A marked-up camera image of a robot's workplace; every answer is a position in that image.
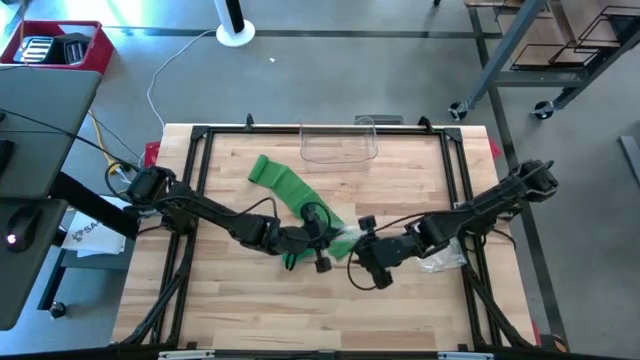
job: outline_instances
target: gray floor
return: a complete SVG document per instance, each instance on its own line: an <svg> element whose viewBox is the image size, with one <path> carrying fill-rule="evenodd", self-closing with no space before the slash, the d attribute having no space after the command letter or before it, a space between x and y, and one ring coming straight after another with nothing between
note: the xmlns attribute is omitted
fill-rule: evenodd
<svg viewBox="0 0 640 360"><path fill-rule="evenodd" d="M243 0L242 4L246 17L259 29L471 30L461 0L444 0L437 10L427 0ZM495 31L491 13L481 15L485 30ZM218 24L210 0L34 0L28 17L182 29ZM190 38L116 33L109 37L117 54L93 109L141 153L144 143L161 135L146 101L151 76ZM624 56L546 122L532 120L527 113L535 102L553 99L557 89L500 90L519 158L556 161L553 172L560 191L534 206L534 212L575 352L640 357L636 324L640 267L635 262L640 254L635 242L640 188L616 142L620 135L640 135L632 107L639 90L639 59L638 49ZM349 123L357 114L396 114L407 123L426 115L435 123L451 124L447 106L467 95L479 73L472 40L260 37L245 48L227 49L214 38L203 38L162 73L153 98L167 122L240 123L251 112L259 123ZM465 124L486 125L489 134L499 139L488 97ZM85 122L81 134L95 137L90 122ZM104 136L110 149L134 160ZM76 144L65 171L94 191L106 193L104 166L101 154ZM505 175L502 158L496 167ZM531 313L544 330L540 293L519 224L514 224L513 232ZM53 252L18 325L0 333L1 354L108 343L124 274L69 272L58 298L71 305L70 316L53 322L34 310Z"/></svg>

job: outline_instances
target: green cloth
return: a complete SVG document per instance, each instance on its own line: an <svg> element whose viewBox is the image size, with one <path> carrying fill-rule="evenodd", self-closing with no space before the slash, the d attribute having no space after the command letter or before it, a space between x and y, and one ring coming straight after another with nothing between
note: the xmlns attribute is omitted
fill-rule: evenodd
<svg viewBox="0 0 640 360"><path fill-rule="evenodd" d="M273 191L300 220L302 220L300 217L302 206L308 202L315 201L329 210L331 227L338 229L344 227L344 222L338 215L331 211L320 196L286 165L270 161L267 156L260 155L255 165L253 165L251 173L249 173L249 181ZM318 211L317 214L322 221L327 222L327 216L324 211ZM328 250L329 254L338 260L346 256L349 251L351 251L351 244L335 241L331 243ZM298 255L298 258L312 254L314 254L313 249L307 249L304 253Z"/></svg>

